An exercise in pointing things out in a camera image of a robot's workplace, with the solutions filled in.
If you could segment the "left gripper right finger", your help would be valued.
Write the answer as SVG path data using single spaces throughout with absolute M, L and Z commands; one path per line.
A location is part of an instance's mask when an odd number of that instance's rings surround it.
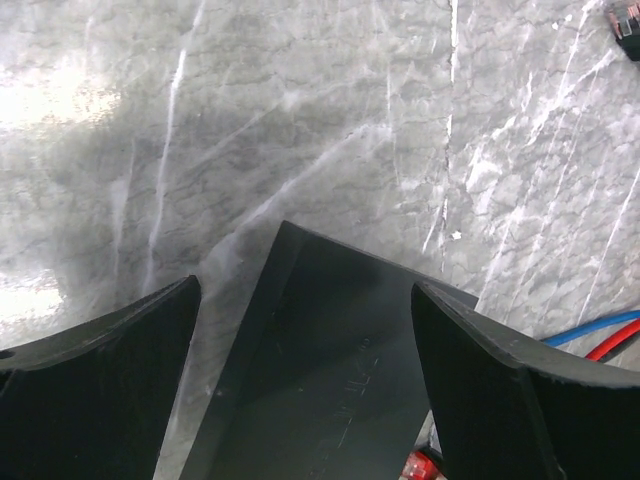
M 427 284 L 411 292 L 450 479 L 635 479 L 639 376 L 563 352 Z

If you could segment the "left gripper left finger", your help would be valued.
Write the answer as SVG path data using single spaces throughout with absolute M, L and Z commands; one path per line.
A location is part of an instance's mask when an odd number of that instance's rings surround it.
M 200 302 L 200 283 L 188 276 L 2 349 L 2 478 L 152 478 Z

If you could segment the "black network switch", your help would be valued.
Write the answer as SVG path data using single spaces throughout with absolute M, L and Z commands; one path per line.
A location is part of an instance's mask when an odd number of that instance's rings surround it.
M 283 222 L 185 479 L 396 479 L 429 410 L 411 290 L 425 276 Z

